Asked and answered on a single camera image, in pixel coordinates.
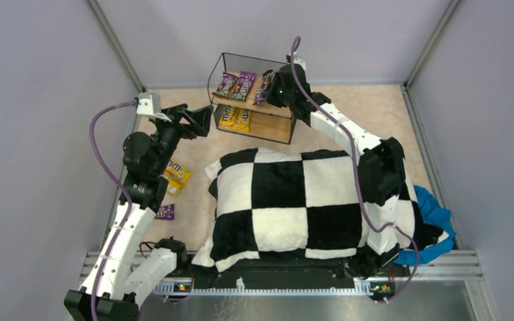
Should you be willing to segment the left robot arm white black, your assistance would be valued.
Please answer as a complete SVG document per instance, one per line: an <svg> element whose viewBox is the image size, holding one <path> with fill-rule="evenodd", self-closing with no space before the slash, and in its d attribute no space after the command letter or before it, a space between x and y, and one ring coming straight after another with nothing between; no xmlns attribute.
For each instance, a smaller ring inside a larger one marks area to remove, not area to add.
<svg viewBox="0 0 514 321"><path fill-rule="evenodd" d="M187 104L180 104L162 110L152 120L154 134L129 134L122 146L122 162L127 169L123 181L102 160L94 136L99 117L92 119L92 150L121 195L116 217L90 273L64 298L64 306L74 320L138 320L141 306L159 282L187 267L185 244L172 237L156 242L139 267L133 267L133 260L165 197L169 182L163 173L179 141L206 137L212 114L211 105L189 110Z"/></svg>

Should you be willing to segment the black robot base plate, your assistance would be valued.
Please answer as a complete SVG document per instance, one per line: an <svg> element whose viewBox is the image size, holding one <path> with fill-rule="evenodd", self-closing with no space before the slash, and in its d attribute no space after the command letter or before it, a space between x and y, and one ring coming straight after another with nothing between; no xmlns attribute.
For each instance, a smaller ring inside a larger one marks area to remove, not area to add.
<svg viewBox="0 0 514 321"><path fill-rule="evenodd" d="M308 259L297 255L266 255L262 259L241 259L224 272L191 263L165 277L165 281L193 281L195 290L328 290L355 287L370 277L387 278L394 271L391 262L380 266L371 255L337 259Z"/></svg>

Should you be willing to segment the purple brown candy bag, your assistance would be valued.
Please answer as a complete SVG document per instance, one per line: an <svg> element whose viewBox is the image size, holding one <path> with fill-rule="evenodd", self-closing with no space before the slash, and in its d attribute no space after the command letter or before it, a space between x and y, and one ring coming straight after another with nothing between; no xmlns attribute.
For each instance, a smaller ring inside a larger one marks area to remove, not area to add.
<svg viewBox="0 0 514 321"><path fill-rule="evenodd" d="M256 91L253 105L259 105L266 100L266 91L274 77L273 70L267 70L262 74L261 81L259 87Z"/></svg>

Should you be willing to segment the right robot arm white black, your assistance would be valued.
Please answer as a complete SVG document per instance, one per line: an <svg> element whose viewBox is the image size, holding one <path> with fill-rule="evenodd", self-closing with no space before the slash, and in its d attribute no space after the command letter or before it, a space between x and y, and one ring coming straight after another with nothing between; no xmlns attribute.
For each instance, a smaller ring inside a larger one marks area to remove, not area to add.
<svg viewBox="0 0 514 321"><path fill-rule="evenodd" d="M367 246L385 266L399 252L396 207L406 181L404 150L395 138L382 139L354 123L326 95L312 92L305 80L302 66L282 66L261 95L273 106L290 108L350 155L361 214L370 228Z"/></svg>

